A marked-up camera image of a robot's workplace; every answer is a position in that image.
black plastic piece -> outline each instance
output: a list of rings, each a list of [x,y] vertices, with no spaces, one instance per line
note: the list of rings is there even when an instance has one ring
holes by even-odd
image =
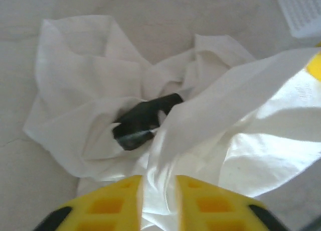
[[[33,231],[55,231],[72,211],[72,207],[62,207],[50,213]]]
[[[160,127],[159,111],[168,115],[174,105],[182,102],[183,99],[174,93],[137,104],[115,120],[120,125],[112,130],[114,138],[124,150],[131,151],[140,147],[154,138],[152,130]]]
[[[265,208],[254,204],[249,205],[249,208],[270,231],[289,231],[276,217],[274,217]]]

white plastic container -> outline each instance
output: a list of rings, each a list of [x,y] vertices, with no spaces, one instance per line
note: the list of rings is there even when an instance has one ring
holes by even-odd
[[[278,0],[278,2],[294,37],[321,37],[321,0]]]

yellow plastic object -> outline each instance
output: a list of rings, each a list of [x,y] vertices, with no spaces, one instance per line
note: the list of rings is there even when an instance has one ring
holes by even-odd
[[[57,231],[139,231],[142,176],[132,176],[73,199]]]
[[[180,231],[267,231],[249,209],[252,198],[188,177],[176,177]]]
[[[321,53],[315,55],[306,68],[314,78],[321,81]]]

crumpled white fabric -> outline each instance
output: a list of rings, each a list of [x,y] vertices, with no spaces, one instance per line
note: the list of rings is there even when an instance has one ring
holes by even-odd
[[[142,230],[177,229],[174,175],[256,196],[321,155],[321,83],[304,69],[317,48],[255,61],[229,36],[156,65],[112,17],[45,20],[36,59],[39,93],[24,131],[69,173],[78,194],[145,176]],[[152,142],[115,149],[115,118],[142,100],[193,88]]]

square hole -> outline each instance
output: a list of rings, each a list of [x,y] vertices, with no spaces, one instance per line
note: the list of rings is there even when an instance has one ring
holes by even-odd
[[[88,213],[119,213],[123,205],[121,198],[104,198],[94,202]]]
[[[197,183],[197,182],[189,181],[188,187],[191,187],[191,188],[200,188],[201,185],[200,185],[199,183]]]
[[[114,231],[115,223],[101,221],[87,221],[81,223],[77,231]]]
[[[201,212],[231,212],[232,207],[223,197],[201,197],[197,199]]]
[[[129,188],[129,187],[131,187],[131,183],[126,183],[121,186],[121,188]]]
[[[207,223],[209,231],[246,231],[240,220],[211,221]]]

